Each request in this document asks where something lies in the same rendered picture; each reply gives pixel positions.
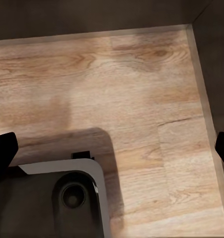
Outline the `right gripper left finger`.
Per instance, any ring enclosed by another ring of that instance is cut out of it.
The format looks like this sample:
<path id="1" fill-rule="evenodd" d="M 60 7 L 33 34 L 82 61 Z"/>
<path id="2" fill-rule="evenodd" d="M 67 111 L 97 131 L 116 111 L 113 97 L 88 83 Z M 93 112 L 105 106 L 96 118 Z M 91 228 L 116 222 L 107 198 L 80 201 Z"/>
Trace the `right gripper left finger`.
<path id="1" fill-rule="evenodd" d="M 18 152 L 18 143 L 14 132 L 0 135 L 0 179 Z"/>

